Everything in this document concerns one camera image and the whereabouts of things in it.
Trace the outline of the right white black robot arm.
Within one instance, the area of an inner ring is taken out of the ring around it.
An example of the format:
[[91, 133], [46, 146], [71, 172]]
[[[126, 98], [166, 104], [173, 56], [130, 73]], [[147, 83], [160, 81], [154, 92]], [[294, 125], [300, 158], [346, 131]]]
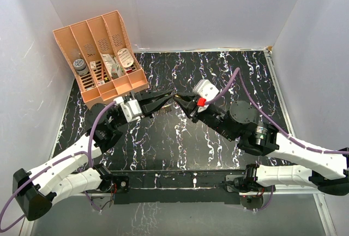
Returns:
[[260, 120], [257, 109], [246, 101], [233, 102], [227, 111], [195, 94], [177, 94], [175, 102], [185, 115], [201, 121], [237, 147], [254, 156], [279, 158], [291, 166], [249, 164], [245, 175], [226, 180], [232, 191], [259, 191], [275, 185], [299, 185], [334, 196], [348, 195], [348, 149], [331, 151], [303, 145], [284, 136], [275, 125]]

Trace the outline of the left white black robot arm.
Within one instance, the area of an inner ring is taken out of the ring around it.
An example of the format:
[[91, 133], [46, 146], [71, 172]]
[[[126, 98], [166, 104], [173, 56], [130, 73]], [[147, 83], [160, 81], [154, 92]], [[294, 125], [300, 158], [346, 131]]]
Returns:
[[93, 105], [92, 126], [76, 142], [44, 164], [13, 174], [13, 199], [24, 217], [37, 220], [56, 203], [80, 192], [116, 188], [113, 175], [93, 160], [123, 137], [120, 127], [154, 116], [171, 98], [171, 90], [136, 92], [108, 105]]

